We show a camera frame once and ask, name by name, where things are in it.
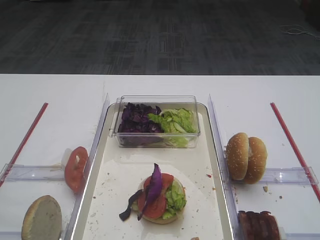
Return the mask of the upright tomato slice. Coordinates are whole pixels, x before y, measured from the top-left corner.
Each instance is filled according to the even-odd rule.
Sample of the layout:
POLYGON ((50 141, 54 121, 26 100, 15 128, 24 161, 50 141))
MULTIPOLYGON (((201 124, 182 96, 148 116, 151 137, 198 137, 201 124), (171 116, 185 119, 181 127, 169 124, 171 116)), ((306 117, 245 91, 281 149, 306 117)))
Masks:
POLYGON ((79 146, 71 152, 64 168, 64 180, 75 194, 84 186, 84 170, 88 158, 87 150, 79 146))

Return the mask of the lettuce on burger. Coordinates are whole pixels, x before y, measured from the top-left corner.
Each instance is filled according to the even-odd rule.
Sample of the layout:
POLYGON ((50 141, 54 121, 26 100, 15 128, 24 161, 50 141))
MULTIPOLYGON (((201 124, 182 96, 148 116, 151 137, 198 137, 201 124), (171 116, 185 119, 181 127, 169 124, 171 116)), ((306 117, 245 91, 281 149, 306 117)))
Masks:
POLYGON ((165 191, 166 209, 161 216, 163 220, 173 220, 181 218, 184 207, 186 206, 186 193, 183 185, 176 178, 165 191))

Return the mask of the clear cross divider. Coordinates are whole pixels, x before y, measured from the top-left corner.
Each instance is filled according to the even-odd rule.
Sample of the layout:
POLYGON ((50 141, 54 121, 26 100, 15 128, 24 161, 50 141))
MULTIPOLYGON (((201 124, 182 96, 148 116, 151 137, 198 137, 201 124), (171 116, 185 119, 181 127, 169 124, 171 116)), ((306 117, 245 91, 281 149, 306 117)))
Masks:
POLYGON ((0 181, 64 182, 64 169, 60 165, 5 164, 0 172, 0 181))
POLYGON ((319 181, 311 167, 267 168, 259 184, 317 186, 319 181))

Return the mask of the sesame bun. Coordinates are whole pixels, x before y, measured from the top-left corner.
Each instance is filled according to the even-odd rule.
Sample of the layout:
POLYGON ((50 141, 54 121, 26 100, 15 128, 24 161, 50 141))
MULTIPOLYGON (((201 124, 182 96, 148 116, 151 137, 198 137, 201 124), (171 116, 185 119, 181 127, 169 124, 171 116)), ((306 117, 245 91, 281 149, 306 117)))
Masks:
POLYGON ((244 182, 255 184, 262 179, 265 173, 268 153, 264 142, 258 137, 249 137, 248 141, 248 167, 244 182))
POLYGON ((249 138, 244 132, 233 135, 226 146, 226 162, 230 177, 241 181, 248 169, 249 138))

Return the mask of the sesame top bun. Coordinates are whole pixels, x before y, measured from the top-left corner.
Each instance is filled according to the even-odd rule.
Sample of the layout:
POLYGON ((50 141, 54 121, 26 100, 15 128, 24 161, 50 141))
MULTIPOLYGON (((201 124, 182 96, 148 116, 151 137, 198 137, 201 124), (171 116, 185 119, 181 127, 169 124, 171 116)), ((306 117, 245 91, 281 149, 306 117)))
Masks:
POLYGON ((226 146, 226 162, 230 177, 241 181, 248 169, 249 138, 244 132, 233 135, 226 146))

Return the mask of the upright bun half left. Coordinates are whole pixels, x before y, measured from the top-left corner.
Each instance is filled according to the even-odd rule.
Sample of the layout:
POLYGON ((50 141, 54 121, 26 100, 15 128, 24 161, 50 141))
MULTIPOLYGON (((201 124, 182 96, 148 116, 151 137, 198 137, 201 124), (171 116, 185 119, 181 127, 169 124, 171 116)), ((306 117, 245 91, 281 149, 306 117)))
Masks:
POLYGON ((62 233, 62 211, 50 195, 36 199, 25 213, 21 238, 23 240, 58 240, 62 233))

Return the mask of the white onion piece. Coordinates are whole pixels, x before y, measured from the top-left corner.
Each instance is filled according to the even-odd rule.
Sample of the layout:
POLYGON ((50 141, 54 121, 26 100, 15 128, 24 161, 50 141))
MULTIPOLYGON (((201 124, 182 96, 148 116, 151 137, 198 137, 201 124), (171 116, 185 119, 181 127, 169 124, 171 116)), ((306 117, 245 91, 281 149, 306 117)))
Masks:
POLYGON ((61 161, 56 164, 50 165, 50 167, 53 169, 62 169, 64 171, 71 153, 72 150, 70 148, 67 148, 63 153, 61 161))

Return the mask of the green lettuce pile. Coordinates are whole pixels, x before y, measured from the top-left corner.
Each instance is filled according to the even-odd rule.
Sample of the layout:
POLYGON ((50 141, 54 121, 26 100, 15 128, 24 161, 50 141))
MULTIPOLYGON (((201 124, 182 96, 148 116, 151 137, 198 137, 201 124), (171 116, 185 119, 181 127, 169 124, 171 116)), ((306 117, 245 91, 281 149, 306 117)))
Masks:
POLYGON ((196 133, 193 113, 185 108, 164 109, 160 114, 149 113, 148 119, 160 124, 165 133, 192 134, 196 133))

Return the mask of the red tape strip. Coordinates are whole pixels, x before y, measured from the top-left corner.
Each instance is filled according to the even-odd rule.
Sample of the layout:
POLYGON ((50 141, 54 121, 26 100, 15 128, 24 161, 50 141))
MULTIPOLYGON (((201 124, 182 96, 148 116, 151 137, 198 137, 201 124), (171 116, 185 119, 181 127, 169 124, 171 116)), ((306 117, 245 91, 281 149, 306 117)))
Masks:
POLYGON ((38 114, 36 115, 35 119, 33 120, 31 126, 29 127, 27 133, 25 134, 24 138, 22 139, 21 143, 19 144, 17 150, 15 151, 13 157, 11 158, 10 162, 4 167, 4 173, 0 177, 0 187, 4 184, 6 177, 10 173, 13 165, 16 163, 20 153, 22 152, 24 146, 26 145, 28 139, 30 138, 31 134, 33 133, 35 127, 37 126, 38 122, 40 121, 41 117, 43 116, 45 110, 47 109, 49 103, 45 102, 38 114))
POLYGON ((311 169, 307 166, 307 163, 304 160, 304 158, 303 158, 303 156, 302 156, 302 154, 301 154, 301 152, 300 152, 300 150, 299 150, 294 138, 292 137, 292 135, 291 135, 291 133, 290 133, 290 131, 289 131, 284 119, 282 118, 282 116, 281 116, 276 104, 274 102, 271 102, 270 106, 271 106, 271 108, 272 108, 272 110, 273 110, 273 112, 274 112, 274 114, 275 114, 280 126, 282 127, 282 130, 285 133, 285 135, 286 135, 286 137, 287 137, 287 139, 288 139, 288 141, 289 141, 289 143, 290 143, 290 145, 291 145, 291 147, 292 147, 292 149, 293 149, 293 151, 294 151, 294 153, 295 153, 295 155, 296 155, 301 167, 303 168, 307 178, 309 179, 309 182, 311 184, 313 192, 315 193, 315 195, 316 195, 316 197, 317 197, 317 199, 319 201, 320 200, 320 189, 318 187, 318 184, 316 183, 316 177, 312 175, 311 169))

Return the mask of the chopped purple cabbage pile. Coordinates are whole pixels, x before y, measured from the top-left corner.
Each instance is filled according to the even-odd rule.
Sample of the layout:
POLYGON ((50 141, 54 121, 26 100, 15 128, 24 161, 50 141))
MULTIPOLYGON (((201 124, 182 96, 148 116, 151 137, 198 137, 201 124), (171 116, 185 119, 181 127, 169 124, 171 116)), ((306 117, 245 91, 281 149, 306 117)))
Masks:
POLYGON ((121 124, 118 127, 119 133, 129 133, 129 136, 120 137, 120 143, 124 147, 140 147, 158 145, 162 139, 158 136, 134 136, 135 134, 160 134, 164 131, 159 123, 148 118, 148 114, 159 115, 161 108, 155 108, 143 103, 127 103, 122 116, 121 124))

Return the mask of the left clear acrylic divider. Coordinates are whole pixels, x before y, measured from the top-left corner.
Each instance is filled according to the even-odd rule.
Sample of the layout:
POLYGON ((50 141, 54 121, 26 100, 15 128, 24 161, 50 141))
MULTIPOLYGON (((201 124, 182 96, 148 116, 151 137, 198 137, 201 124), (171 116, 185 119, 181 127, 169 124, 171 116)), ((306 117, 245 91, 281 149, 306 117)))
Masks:
POLYGON ((97 125, 96 133, 89 152, 88 161, 84 168, 84 187, 80 194, 76 196, 75 204, 70 216, 70 221, 63 233, 65 240, 81 240, 84 235, 86 220, 88 217, 93 192, 102 160, 103 151, 99 149, 100 142, 107 140, 104 134, 104 125, 110 105, 109 96, 106 95, 101 115, 97 125))

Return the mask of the bacon strips stack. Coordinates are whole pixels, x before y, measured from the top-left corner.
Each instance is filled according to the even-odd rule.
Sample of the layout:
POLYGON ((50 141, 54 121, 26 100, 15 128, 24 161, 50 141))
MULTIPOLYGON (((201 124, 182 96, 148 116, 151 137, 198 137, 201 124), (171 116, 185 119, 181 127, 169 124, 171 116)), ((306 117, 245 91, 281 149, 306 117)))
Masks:
POLYGON ((280 240, 276 218, 269 211, 239 211, 237 214, 245 240, 280 240))

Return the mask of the white serving tray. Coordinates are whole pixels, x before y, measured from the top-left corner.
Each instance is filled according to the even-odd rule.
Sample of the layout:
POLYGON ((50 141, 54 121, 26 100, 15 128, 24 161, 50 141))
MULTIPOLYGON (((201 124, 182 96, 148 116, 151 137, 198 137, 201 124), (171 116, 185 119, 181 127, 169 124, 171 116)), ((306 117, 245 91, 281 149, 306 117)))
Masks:
POLYGON ((198 104, 197 111, 201 133, 195 147, 123 148, 109 135, 116 105, 109 107, 72 239, 233 239, 209 113, 203 104, 198 104), (120 220, 129 197, 152 174, 154 164, 185 187, 183 215, 168 224, 138 220, 136 212, 120 220))

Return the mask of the left clear cross divider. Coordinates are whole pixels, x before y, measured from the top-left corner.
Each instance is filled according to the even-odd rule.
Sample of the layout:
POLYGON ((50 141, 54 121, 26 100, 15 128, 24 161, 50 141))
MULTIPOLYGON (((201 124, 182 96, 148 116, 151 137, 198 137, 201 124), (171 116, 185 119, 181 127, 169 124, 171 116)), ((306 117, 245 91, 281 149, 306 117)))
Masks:
POLYGON ((64 182, 64 169, 60 165, 5 164, 0 172, 0 181, 64 182))

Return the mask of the right clear cross divider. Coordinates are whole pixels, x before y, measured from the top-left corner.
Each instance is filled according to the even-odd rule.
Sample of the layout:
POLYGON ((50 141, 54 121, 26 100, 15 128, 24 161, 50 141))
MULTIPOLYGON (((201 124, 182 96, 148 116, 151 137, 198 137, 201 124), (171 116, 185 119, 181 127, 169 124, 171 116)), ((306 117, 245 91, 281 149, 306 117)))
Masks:
POLYGON ((319 181, 311 167, 267 168, 259 184, 317 186, 319 181))

